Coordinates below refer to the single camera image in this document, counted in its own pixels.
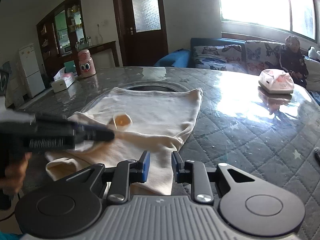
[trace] pink water bottle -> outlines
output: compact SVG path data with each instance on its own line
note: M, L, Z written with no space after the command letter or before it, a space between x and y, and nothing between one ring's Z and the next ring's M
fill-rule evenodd
M91 77L96 73L94 63L88 49L81 50L78 52L79 66L81 74L84 78Z

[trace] child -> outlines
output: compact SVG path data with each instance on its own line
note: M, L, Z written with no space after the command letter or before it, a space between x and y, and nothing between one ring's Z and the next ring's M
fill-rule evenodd
M306 78L309 73L297 37L289 36L285 39L285 45L281 49L280 66L290 74L295 84L307 87Z

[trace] tissue box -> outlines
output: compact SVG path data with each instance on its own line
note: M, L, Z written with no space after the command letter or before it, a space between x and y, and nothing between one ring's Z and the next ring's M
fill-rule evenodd
M265 69L260 73L259 85L269 94L292 94L294 83L289 73L280 69Z
M57 93L67 89L75 81L75 77L72 73L65 74L61 79L51 83L53 92Z

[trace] refrigerator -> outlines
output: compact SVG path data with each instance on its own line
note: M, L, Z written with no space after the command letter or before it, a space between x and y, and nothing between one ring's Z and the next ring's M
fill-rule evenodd
M21 48L19 56L22 66L22 81L25 84L28 96L33 98L45 89L33 44Z

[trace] circular pad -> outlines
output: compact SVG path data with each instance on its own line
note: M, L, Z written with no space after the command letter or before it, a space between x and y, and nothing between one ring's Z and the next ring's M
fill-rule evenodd
M245 206L253 214L266 217L278 214L283 208L279 199L269 195L252 196L247 199Z
M57 183L19 200L15 215L21 231L43 239L67 238L90 227L100 216L99 198L85 183Z
M75 201L68 196L53 195L38 202L38 210L47 216L63 216L75 207Z
M258 178L230 184L231 190L220 200L219 212L237 231L263 238L299 230L305 208L296 195Z

